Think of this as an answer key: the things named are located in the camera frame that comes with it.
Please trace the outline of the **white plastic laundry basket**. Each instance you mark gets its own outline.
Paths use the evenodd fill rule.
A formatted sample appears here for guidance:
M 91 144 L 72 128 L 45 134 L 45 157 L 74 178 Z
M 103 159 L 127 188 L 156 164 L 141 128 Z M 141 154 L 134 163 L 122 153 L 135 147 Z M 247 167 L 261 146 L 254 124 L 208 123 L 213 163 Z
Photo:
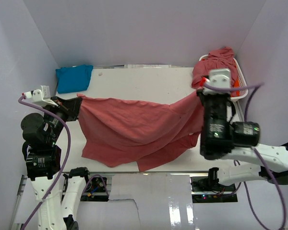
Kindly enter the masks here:
M 246 80 L 245 80 L 244 75 L 241 71 L 239 63 L 238 63 L 238 71 L 239 71 L 239 75 L 240 75 L 239 76 L 240 87 L 246 86 L 247 85 Z M 237 102 L 238 100 L 245 98 L 247 96 L 248 92 L 249 92 L 249 90 L 240 90 L 240 96 L 239 97 L 231 97 L 231 100 L 233 102 Z

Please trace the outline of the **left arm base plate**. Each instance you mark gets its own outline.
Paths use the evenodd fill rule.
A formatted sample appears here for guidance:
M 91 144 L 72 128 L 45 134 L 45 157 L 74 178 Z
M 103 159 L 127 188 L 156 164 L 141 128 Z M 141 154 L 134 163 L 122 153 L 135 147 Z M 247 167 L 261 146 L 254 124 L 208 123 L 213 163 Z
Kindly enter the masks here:
M 107 202 L 107 178 L 103 177 L 103 180 L 104 182 L 100 177 L 93 178 L 80 200 L 86 202 Z

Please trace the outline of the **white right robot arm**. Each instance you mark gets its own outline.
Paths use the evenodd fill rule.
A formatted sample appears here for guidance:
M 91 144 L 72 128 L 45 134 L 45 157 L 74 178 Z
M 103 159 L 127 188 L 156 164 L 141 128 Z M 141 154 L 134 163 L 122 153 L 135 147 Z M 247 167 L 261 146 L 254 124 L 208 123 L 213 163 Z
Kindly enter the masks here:
M 200 154 L 209 161 L 234 160 L 243 165 L 209 169 L 199 180 L 205 189 L 218 191 L 235 183 L 265 180 L 271 184 L 288 185 L 288 143 L 268 146 L 259 143 L 260 127 L 254 122 L 233 122 L 227 119 L 227 107 L 236 110 L 229 95 L 205 94 L 197 91 L 204 107 Z

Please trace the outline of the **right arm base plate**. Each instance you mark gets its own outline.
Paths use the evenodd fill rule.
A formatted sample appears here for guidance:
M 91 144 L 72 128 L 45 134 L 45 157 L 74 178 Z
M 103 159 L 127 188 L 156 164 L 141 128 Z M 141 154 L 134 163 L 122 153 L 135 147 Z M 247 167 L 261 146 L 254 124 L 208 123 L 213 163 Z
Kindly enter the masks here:
M 237 203 L 237 187 L 216 185 L 209 187 L 205 184 L 205 176 L 191 176 L 191 195 L 194 204 Z

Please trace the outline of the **pink t-shirt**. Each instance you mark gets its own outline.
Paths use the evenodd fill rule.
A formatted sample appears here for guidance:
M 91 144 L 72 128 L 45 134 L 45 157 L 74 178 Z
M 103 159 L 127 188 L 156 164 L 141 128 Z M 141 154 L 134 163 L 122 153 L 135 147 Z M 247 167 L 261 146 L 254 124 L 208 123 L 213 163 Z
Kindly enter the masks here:
M 107 167 L 135 162 L 147 171 L 196 146 L 204 108 L 195 92 L 173 104 L 115 98 L 82 99 L 82 156 Z
M 198 61 L 192 71 L 192 83 L 191 87 L 196 89 L 199 87 L 199 83 L 202 76 L 209 75 L 209 71 L 213 69 L 227 68 L 231 73 L 231 86 L 234 86 L 238 80 L 237 64 L 234 60 L 234 51 L 231 47 L 225 46 L 220 49 L 212 50 L 209 52 L 205 59 Z

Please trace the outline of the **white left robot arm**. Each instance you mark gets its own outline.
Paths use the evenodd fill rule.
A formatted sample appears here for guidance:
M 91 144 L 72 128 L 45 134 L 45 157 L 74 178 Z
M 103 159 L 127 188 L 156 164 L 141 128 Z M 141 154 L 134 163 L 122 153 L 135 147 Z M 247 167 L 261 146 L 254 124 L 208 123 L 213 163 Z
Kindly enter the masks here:
M 37 216 L 39 230 L 77 230 L 76 215 L 82 191 L 91 188 L 92 179 L 88 177 L 86 167 L 72 169 L 63 196 L 60 195 L 59 180 L 72 145 L 67 122 L 78 120 L 82 99 L 65 100 L 55 96 L 45 106 L 25 100 L 23 95 L 18 102 L 43 114 L 31 113 L 21 121 L 22 153 L 36 199 L 36 207 L 21 228 L 24 230 L 32 217 Z

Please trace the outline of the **folded blue t-shirt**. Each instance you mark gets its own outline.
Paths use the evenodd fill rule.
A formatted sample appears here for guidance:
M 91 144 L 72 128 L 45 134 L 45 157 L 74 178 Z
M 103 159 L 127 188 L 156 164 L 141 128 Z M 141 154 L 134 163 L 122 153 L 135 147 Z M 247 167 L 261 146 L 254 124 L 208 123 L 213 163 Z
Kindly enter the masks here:
M 86 91 L 93 71 L 92 65 L 56 69 L 59 94 Z

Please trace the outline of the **pink t-shirt in basket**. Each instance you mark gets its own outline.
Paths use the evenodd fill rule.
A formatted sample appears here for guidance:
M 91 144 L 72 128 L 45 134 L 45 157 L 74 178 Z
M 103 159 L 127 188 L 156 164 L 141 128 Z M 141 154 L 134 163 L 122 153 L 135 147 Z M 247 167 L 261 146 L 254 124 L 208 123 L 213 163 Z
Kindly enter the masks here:
M 227 68 L 231 73 L 231 86 L 234 86 L 238 80 L 237 64 L 234 60 L 234 51 L 231 47 L 225 46 L 220 49 L 212 50 L 209 52 L 205 59 L 198 61 L 192 71 L 192 83 L 191 87 L 196 89 L 199 87 L 199 83 L 202 76 L 209 75 L 209 71 L 213 69 Z

